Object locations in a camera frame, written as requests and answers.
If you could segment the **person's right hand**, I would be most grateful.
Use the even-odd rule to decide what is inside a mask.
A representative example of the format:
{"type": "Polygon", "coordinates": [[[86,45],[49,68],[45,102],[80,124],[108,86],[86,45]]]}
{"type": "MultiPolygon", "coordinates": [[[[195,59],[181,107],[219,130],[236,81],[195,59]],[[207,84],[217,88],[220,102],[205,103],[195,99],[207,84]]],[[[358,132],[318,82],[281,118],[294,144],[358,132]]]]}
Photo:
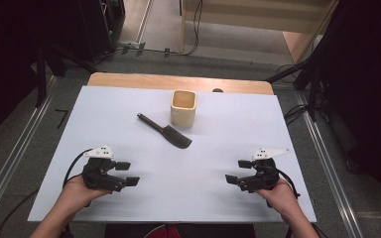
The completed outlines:
{"type": "Polygon", "coordinates": [[[258,189],[256,193],[263,197],[284,219],[295,218],[301,213],[290,185],[282,178],[278,180],[272,190],[258,189]]]}

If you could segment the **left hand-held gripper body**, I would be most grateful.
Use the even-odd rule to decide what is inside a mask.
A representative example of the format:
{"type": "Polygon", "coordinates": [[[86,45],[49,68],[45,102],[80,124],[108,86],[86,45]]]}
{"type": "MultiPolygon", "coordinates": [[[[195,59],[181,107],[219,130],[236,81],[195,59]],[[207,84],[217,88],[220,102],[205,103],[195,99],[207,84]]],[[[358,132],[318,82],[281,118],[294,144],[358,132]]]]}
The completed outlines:
{"type": "Polygon", "coordinates": [[[113,160],[114,154],[108,145],[91,149],[83,155],[88,158],[88,161],[81,175],[88,188],[120,191],[126,186],[125,178],[111,176],[108,173],[110,170],[115,170],[117,163],[113,160]]]}

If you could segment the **person's left hand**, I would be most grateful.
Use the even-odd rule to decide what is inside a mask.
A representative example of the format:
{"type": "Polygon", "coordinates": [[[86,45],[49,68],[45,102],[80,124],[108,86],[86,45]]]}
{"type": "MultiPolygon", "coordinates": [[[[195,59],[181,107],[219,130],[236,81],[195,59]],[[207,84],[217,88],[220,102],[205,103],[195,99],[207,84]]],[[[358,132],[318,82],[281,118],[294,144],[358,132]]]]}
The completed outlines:
{"type": "Polygon", "coordinates": [[[60,195],[59,201],[69,213],[77,213],[94,199],[109,194],[108,190],[88,188],[82,176],[70,178],[60,195]]]}

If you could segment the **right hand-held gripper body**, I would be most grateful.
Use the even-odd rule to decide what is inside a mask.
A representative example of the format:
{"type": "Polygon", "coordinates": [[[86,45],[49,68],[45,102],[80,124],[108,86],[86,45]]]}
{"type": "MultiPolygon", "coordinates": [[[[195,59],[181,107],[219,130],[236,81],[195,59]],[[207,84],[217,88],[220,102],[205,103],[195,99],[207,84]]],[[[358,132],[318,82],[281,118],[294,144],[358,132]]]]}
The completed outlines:
{"type": "Polygon", "coordinates": [[[289,149],[259,149],[251,160],[253,165],[251,169],[256,171],[255,175],[238,178],[237,185],[242,191],[251,193],[258,189],[272,190],[280,177],[283,177],[286,181],[291,181],[284,172],[276,167],[274,161],[275,157],[289,153],[289,149]]]}

